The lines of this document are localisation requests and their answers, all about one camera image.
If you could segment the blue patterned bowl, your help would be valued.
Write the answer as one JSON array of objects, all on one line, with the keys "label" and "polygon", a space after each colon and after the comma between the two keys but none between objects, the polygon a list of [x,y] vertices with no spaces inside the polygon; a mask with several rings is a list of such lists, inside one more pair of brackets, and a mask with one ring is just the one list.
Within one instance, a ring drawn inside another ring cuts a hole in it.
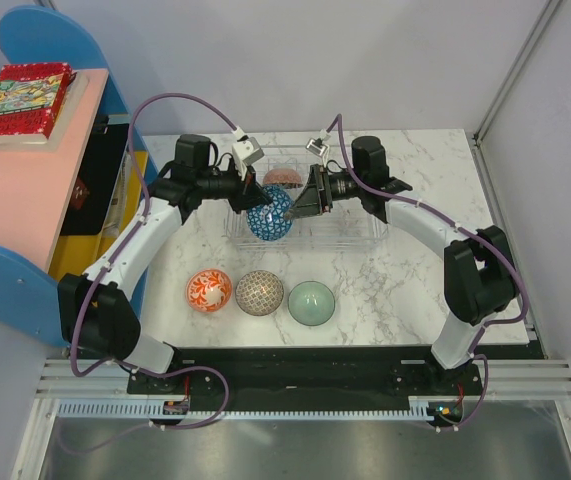
[{"label": "blue patterned bowl", "polygon": [[259,240],[277,241],[286,236],[293,226],[293,221],[286,214],[294,202],[289,193],[278,185],[266,185],[264,191],[272,202],[249,209],[247,225]]}]

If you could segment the orange floral bowl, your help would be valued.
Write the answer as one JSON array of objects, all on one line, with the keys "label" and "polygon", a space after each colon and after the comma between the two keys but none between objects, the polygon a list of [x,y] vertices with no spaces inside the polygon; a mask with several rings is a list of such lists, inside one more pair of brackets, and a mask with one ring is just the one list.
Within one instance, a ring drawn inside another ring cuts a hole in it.
[{"label": "orange floral bowl", "polygon": [[198,312],[213,313],[230,300],[233,284],[229,276],[219,269],[205,269],[194,274],[186,285],[188,305]]}]

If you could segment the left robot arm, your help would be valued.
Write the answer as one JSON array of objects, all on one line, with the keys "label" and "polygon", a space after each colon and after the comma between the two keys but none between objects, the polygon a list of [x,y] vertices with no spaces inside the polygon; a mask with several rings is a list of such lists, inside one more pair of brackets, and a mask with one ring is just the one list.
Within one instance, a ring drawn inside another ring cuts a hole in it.
[{"label": "left robot arm", "polygon": [[134,290],[159,249],[203,201],[225,200],[235,213],[272,201],[252,166],[264,155],[255,138],[238,137],[226,170],[210,162],[215,150],[205,136],[180,136],[173,160],[147,186],[116,241],[82,274],[66,274],[59,281],[61,333],[72,359],[78,349],[87,349],[149,373],[163,393],[181,388],[185,371],[172,361],[174,349],[141,331],[131,305]]}]

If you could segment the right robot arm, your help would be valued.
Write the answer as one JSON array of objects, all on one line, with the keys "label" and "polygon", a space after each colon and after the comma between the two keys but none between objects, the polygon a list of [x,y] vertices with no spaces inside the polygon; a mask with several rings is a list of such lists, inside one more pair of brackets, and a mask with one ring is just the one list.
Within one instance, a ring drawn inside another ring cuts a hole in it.
[{"label": "right robot arm", "polygon": [[474,233],[447,219],[413,194],[412,186],[392,176],[379,138],[360,136],[339,171],[329,169],[324,138],[310,139],[308,152],[321,158],[311,165],[305,186],[287,211],[289,220],[319,216],[334,203],[357,198],[364,210],[401,229],[438,255],[444,266],[444,297],[449,314],[431,346],[433,362],[423,368],[432,392],[448,392],[495,315],[519,294],[512,255],[504,232],[491,226]]}]

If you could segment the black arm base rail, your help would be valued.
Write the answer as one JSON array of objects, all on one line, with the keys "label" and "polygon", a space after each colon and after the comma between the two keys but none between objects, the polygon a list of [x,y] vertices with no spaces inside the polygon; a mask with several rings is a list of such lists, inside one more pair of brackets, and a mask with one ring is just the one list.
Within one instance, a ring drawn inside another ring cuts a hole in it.
[{"label": "black arm base rail", "polygon": [[183,348],[171,379],[135,375],[130,395],[183,395],[205,410],[373,410],[408,407],[412,396],[481,392],[479,367],[441,373],[427,346]]}]

